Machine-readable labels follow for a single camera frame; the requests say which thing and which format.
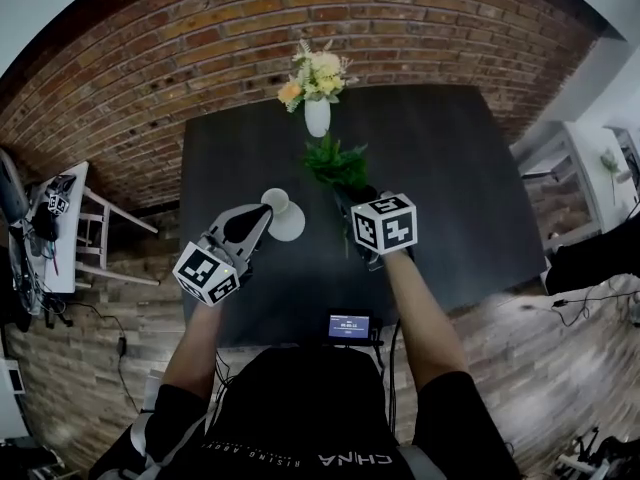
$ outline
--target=dark table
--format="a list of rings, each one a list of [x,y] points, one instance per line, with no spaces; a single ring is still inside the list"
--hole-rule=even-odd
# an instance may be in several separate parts
[[[480,92],[464,86],[350,89],[332,105],[346,147],[368,143],[370,183],[418,209],[416,263],[445,310],[472,304],[545,269],[533,211]],[[275,100],[189,121],[182,161],[180,238],[197,241],[219,213],[280,187],[304,211],[297,240],[266,235],[255,275],[225,304],[221,346],[298,342],[326,332],[328,308],[370,309],[394,322],[383,269],[351,248],[332,192],[302,166],[311,137],[302,112]],[[184,294],[185,318],[196,300]]]

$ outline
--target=red brick wall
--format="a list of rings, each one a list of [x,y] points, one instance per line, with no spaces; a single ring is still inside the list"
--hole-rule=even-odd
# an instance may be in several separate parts
[[[597,36],[576,0],[140,0],[25,81],[0,145],[41,176],[88,159],[128,208],[176,200],[185,120],[274,97],[302,37],[362,85],[479,86],[512,141]]]

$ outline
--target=forearm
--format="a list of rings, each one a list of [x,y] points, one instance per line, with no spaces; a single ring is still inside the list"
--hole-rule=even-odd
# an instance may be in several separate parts
[[[395,295],[409,366],[420,389],[451,371],[468,371],[462,344],[449,318],[403,251],[384,256]]]
[[[222,304],[210,308],[198,303],[171,356],[163,384],[182,388],[207,401],[211,398],[221,313]]]

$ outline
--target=white vase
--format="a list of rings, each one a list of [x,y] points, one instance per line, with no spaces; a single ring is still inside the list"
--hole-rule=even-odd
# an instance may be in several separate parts
[[[327,98],[322,98],[319,101],[305,100],[304,120],[311,135],[324,137],[331,124],[331,105]]]

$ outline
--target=small screen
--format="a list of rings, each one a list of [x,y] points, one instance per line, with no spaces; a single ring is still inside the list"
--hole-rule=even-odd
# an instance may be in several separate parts
[[[331,315],[329,319],[330,338],[369,338],[368,316]]]

